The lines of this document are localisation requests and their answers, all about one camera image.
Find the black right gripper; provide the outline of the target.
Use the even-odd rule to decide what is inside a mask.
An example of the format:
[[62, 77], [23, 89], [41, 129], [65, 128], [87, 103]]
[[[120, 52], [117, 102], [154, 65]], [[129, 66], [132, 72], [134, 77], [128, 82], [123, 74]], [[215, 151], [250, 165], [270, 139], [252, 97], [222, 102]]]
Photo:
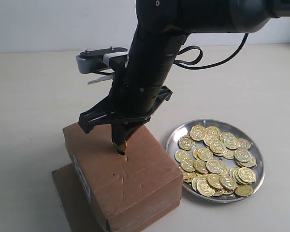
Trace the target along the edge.
[[127, 60], [126, 55], [103, 60], [103, 64], [114, 71], [109, 75], [113, 79], [109, 95], [81, 113], [78, 121], [85, 133], [97, 125], [111, 124], [115, 145], [125, 144], [172, 95], [163, 84], [167, 74], [157, 67], [142, 68], [141, 64], [128, 69]]

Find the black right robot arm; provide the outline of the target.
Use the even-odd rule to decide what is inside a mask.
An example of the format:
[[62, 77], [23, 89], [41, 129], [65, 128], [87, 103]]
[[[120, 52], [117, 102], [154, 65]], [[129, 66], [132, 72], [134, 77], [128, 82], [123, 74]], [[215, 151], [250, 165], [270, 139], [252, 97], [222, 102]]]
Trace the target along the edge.
[[138, 0], [138, 25], [129, 49], [106, 48], [80, 53], [82, 74], [113, 80], [109, 95], [79, 117], [89, 133], [110, 124], [115, 145], [123, 145], [147, 123], [172, 92], [164, 81], [172, 65], [196, 69], [177, 60], [193, 33], [243, 33], [260, 30], [270, 19], [290, 17], [290, 0]]

